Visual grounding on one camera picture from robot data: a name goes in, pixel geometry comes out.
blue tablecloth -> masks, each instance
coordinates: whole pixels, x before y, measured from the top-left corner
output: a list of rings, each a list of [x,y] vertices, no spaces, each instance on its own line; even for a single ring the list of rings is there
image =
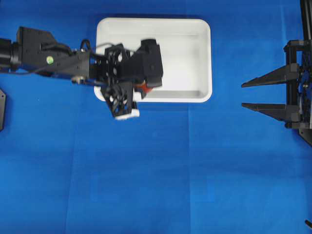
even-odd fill
[[[118,122],[90,87],[0,75],[0,233],[309,233],[311,147],[240,106],[285,103],[284,85],[240,85],[285,64],[283,46],[303,38],[299,0],[2,0],[0,38],[22,25],[94,45],[112,16],[205,20],[211,99],[144,103]]]

white bin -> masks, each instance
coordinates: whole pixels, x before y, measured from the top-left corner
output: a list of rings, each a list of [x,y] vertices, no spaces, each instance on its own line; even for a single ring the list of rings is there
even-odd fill
[[[212,94],[210,27],[201,19],[105,18],[97,26],[97,45],[123,43],[140,47],[142,39],[155,38],[163,63],[162,87],[153,89],[142,102],[205,102]],[[105,48],[98,48],[103,54]],[[99,88],[96,96],[104,100]]]

red object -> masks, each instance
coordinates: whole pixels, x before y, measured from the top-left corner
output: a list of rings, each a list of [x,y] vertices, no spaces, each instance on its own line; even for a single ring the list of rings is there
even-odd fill
[[[143,92],[145,92],[146,94],[149,93],[152,90],[152,88],[148,88],[146,86],[146,83],[140,84],[140,85],[136,85],[136,87],[141,89],[141,90],[143,90]]]

metal screw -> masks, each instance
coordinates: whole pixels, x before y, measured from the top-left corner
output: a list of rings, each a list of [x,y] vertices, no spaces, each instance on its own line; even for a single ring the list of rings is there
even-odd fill
[[[302,87],[303,87],[304,89],[308,89],[309,85],[308,85],[307,83],[304,83],[304,84],[302,85]]]

green sticker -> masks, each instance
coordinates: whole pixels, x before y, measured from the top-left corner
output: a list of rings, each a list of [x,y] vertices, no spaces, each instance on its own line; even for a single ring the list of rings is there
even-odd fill
[[[52,57],[52,56],[48,56],[48,57],[47,57],[47,63],[50,65],[50,64],[52,64],[53,62],[54,62],[53,57]]]

